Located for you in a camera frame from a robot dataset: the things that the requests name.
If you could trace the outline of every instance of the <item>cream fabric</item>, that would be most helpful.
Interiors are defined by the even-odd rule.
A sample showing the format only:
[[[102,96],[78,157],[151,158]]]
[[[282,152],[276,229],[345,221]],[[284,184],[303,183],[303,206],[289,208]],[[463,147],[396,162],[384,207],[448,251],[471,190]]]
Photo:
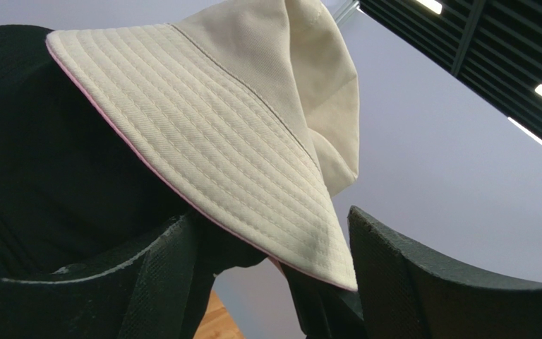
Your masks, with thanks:
[[[173,190],[277,260],[356,290],[331,196],[359,173],[356,69],[319,0],[228,0],[47,46]]]

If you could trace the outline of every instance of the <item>black slatted ceiling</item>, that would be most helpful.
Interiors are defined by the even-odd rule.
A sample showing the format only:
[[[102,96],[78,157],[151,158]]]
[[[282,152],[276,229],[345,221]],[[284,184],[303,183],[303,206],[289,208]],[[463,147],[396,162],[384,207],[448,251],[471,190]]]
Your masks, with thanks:
[[[542,0],[361,0],[361,10],[542,139]]]

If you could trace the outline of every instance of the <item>cream hat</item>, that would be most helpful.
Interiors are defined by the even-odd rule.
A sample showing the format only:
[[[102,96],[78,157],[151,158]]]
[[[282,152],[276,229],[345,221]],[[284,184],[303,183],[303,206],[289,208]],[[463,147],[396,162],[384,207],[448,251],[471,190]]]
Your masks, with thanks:
[[[54,31],[52,56],[143,162],[278,261],[356,290],[331,196],[359,174],[359,85],[319,0]]]

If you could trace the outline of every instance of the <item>pink trim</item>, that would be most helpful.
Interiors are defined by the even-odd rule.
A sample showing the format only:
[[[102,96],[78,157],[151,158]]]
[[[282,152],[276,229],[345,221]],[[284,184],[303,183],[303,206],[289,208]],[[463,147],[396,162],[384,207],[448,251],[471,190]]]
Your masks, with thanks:
[[[274,256],[273,254],[271,254],[269,251],[265,250],[265,249],[262,249],[260,248],[257,244],[254,244],[253,242],[251,242],[250,240],[247,240],[245,239],[244,237],[242,237],[240,234],[237,234],[235,233],[235,231],[233,230],[230,230],[229,228],[225,227],[222,223],[220,223],[219,221],[215,220],[214,218],[212,218],[210,215],[208,215],[205,211],[203,211],[202,209],[200,209],[200,207],[198,207],[196,204],[194,204],[192,201],[190,201],[186,196],[184,196],[177,188],[175,188],[173,186],[173,184],[171,184],[170,182],[167,181],[167,179],[165,179],[144,157],[143,155],[138,151],[138,149],[131,143],[131,141],[129,140],[129,138],[127,138],[123,132],[118,129],[116,127],[116,125],[112,122],[112,120],[106,115],[106,113],[104,112],[104,110],[96,103],[95,99],[92,97],[92,95],[83,87],[83,85],[79,82],[79,80],[77,80],[77,78],[75,78],[75,76],[71,73],[71,71],[68,70],[68,68],[66,68],[66,66],[62,63],[62,61],[60,61],[60,59],[58,59],[58,57],[55,55],[54,51],[52,51],[52,49],[50,48],[49,44],[47,43],[46,41],[46,46],[47,46],[47,50],[48,52],[50,53],[50,55],[52,56],[52,58],[55,60],[55,62],[60,66],[60,68],[62,69],[62,71],[64,71],[64,73],[71,79],[71,81],[73,81],[73,83],[77,86],[77,88],[79,88],[79,90],[81,91],[81,93],[83,93],[83,95],[92,103],[93,107],[95,107],[95,109],[100,113],[100,115],[102,115],[102,118],[104,118],[104,120],[106,120],[106,122],[108,123],[108,125],[110,125],[112,127],[112,129],[125,141],[125,143],[129,146],[129,148],[131,148],[131,150],[140,158],[140,160],[142,160],[142,162],[152,171],[154,172],[157,177],[159,177],[165,184],[167,184],[167,186],[172,189],[175,193],[177,193],[180,197],[182,197],[183,200],[185,200],[188,204],[190,204],[194,209],[196,209],[199,213],[201,213],[202,215],[204,215],[208,220],[212,221],[213,223],[215,223],[216,225],[218,225],[219,227],[221,227],[223,230],[226,230],[227,232],[229,232],[230,234],[234,235],[235,237],[237,237],[238,239],[242,240],[243,242],[247,243],[247,244],[250,244],[252,247],[256,248],[257,250],[263,252],[264,254],[267,254],[269,257],[270,257],[270,260],[271,262],[276,265],[276,267],[279,268],[279,271],[283,273],[282,269],[281,269],[281,266],[279,266],[279,264],[277,263],[278,261],[281,261],[283,264],[285,265],[288,265],[289,267],[297,270],[297,271],[300,271],[312,278],[315,278],[317,280],[320,280],[320,281],[323,281],[324,283],[328,283],[328,284],[331,284],[331,285],[334,285],[334,286],[338,286],[342,289],[345,289],[345,290],[348,290],[348,291],[354,291],[356,292],[356,290],[353,290],[349,287],[345,287],[345,286],[341,286],[340,284],[337,284],[335,282],[330,282],[329,280],[326,280],[326,279],[322,279],[322,278],[319,278],[319,277],[315,277],[314,275],[310,274],[310,273],[307,273],[307,272],[304,272],[303,270],[301,270],[300,268],[297,268],[297,267],[294,267],[293,265],[291,265],[290,263],[286,263],[284,261],[282,261],[281,259],[277,258],[276,256]]]

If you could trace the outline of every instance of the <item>wooden panel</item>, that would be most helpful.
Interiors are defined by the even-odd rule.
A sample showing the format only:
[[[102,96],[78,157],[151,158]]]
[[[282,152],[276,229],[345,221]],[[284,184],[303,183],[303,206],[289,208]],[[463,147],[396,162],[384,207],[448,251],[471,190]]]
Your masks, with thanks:
[[[194,339],[245,339],[215,291]]]

